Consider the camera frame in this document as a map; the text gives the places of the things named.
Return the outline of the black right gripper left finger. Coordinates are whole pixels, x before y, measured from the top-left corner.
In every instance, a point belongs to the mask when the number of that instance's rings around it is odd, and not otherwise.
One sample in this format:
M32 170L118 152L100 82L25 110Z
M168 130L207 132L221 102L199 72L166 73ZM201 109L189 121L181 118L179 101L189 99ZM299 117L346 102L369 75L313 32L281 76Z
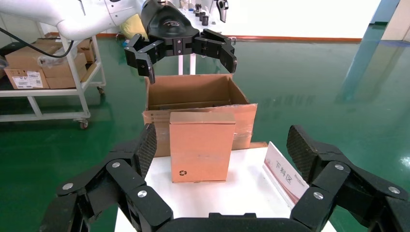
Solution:
M145 178L157 150L156 128L116 145L103 161L58 187L40 224L42 232L88 232L90 224L117 206L138 232L155 232L174 218L170 206Z

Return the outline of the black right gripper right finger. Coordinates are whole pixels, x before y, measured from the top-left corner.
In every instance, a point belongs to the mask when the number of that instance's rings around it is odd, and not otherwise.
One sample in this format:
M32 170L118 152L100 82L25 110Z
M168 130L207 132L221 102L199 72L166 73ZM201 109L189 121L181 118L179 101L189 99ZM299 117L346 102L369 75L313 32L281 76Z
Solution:
M300 125L289 128L287 151L302 179L330 193L370 232L408 232L410 195L402 187L353 164L335 145L312 139Z

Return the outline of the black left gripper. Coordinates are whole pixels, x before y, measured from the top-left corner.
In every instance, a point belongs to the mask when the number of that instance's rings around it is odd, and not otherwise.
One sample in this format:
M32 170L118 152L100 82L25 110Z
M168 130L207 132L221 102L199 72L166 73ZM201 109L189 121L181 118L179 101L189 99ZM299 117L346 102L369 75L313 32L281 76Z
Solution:
M156 82L153 65L164 57L198 54L218 59L235 73L237 58L232 40L210 29L199 32L172 3L147 0L140 14L148 41L135 34L124 48L127 64Z

